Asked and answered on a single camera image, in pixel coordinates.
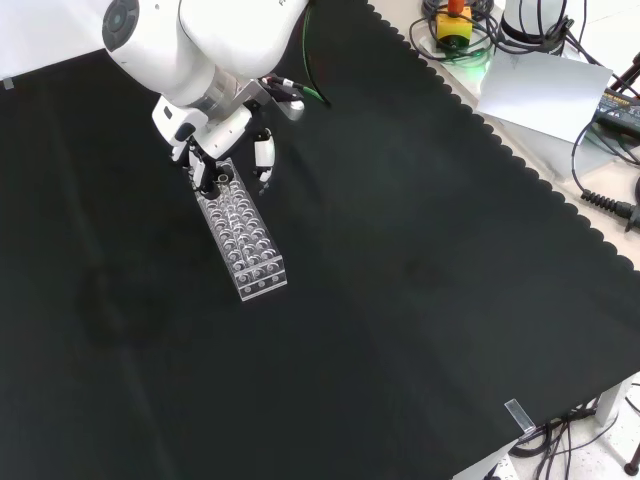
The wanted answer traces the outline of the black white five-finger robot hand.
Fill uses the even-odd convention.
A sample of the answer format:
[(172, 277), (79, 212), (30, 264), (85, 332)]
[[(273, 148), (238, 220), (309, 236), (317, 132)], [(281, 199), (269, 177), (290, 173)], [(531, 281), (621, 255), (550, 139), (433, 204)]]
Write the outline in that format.
[(241, 143), (254, 142), (255, 170), (258, 180), (266, 184), (275, 165), (275, 142), (271, 131), (257, 127), (254, 111), (240, 106), (224, 120), (210, 119), (195, 108), (176, 107), (161, 97), (153, 112), (153, 122), (171, 148), (174, 165), (190, 173), (194, 190), (213, 200), (221, 186), (234, 180), (229, 160)]

